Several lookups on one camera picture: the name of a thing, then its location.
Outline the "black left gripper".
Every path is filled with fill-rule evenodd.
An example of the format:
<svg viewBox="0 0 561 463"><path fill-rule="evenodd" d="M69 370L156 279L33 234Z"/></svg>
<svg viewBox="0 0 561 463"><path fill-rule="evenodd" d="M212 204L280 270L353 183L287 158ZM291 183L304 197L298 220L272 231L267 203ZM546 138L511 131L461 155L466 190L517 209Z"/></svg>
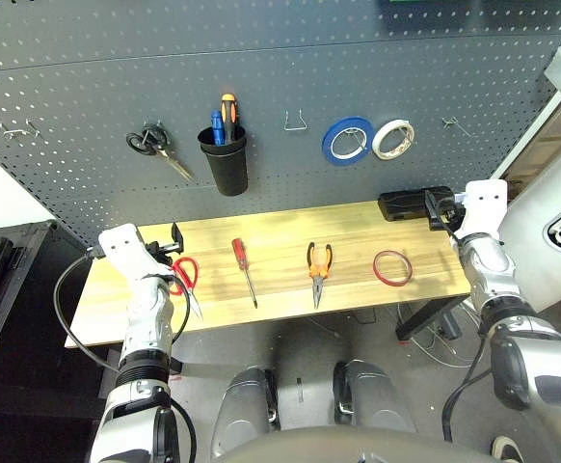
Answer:
<svg viewBox="0 0 561 463"><path fill-rule="evenodd" d="M172 223L171 238L173 241L171 250L179 255L182 254L184 251L184 240L176 222ZM171 266L173 264L173 259L168 256L168 252L160 246L157 241L147 243L146 250L158 263L166 266Z"/></svg>

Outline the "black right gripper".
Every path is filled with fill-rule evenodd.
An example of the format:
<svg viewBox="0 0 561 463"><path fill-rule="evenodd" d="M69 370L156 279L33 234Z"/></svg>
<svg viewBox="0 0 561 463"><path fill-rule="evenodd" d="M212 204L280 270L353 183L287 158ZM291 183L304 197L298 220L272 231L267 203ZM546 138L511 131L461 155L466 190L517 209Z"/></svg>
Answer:
<svg viewBox="0 0 561 463"><path fill-rule="evenodd" d="M439 198L431 189L424 190L429 229L443 231L444 224L450 229L458 229L464 220L464 207L458 204L454 195Z"/></svg>

